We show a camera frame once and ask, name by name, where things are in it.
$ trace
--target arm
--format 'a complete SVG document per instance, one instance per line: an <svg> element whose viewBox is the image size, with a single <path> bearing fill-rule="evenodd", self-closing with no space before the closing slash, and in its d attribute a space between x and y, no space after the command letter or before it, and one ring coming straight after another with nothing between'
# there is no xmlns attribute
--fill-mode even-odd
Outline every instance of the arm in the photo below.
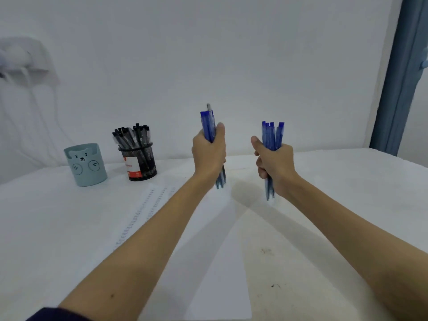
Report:
<svg viewBox="0 0 428 321"><path fill-rule="evenodd" d="M261 178L300 210L399 320L428 320L428 254L351 212L294 169L293 148L269 151L253 136Z"/></svg>
<svg viewBox="0 0 428 321"><path fill-rule="evenodd" d="M195 174L125 243L100 263L59 307L91 320L136 320L187 222L212 188L226 158L224 126L215 141L193 139Z"/></svg>

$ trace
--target label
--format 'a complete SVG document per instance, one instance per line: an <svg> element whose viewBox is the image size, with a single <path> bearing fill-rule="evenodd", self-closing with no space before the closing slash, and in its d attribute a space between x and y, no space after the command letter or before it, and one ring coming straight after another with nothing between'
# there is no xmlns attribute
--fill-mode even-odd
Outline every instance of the label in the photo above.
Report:
<svg viewBox="0 0 428 321"><path fill-rule="evenodd" d="M128 171L128 176L131 178L141 178L140 165L138 164L138 158L136 156L123 157L125 160L126 170Z"/></svg>

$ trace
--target hand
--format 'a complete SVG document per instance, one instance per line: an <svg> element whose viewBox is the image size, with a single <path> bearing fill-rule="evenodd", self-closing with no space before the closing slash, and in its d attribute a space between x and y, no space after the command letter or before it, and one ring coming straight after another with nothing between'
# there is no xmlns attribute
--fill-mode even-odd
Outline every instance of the hand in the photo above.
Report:
<svg viewBox="0 0 428 321"><path fill-rule="evenodd" d="M217 124L214 142L210 143L201 130L193 138L192 154L195 161L195 176L206 179L212 187L226 162L225 128L223 123Z"/></svg>
<svg viewBox="0 0 428 321"><path fill-rule="evenodd" d="M266 179L269 174L274 182L275 192L287 198L289 188L301 179L294 169L293 148L282 144L278 150L271 151L256 136L251 137L251 144L254 154L259 156L255 164L259 167L260 178Z"/></svg>

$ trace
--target black metal mesh cup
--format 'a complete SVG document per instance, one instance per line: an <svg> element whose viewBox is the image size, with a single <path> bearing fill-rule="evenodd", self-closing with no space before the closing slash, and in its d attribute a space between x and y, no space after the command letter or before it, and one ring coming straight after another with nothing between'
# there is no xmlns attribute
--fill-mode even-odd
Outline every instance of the black metal mesh cup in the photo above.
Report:
<svg viewBox="0 0 428 321"><path fill-rule="evenodd" d="M134 148L132 150L122 150L123 160L128 170L128 177L131 181L142 181L153 178L158 171L154 163L153 143L150 142L141 148Z"/></svg>

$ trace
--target dark sleeve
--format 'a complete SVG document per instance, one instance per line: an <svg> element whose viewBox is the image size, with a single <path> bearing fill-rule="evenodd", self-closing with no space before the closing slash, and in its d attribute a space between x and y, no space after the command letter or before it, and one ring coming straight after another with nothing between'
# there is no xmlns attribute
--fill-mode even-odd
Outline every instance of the dark sleeve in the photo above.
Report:
<svg viewBox="0 0 428 321"><path fill-rule="evenodd" d="M57 308L44 307L27 321L91 321L84 316Z"/></svg>

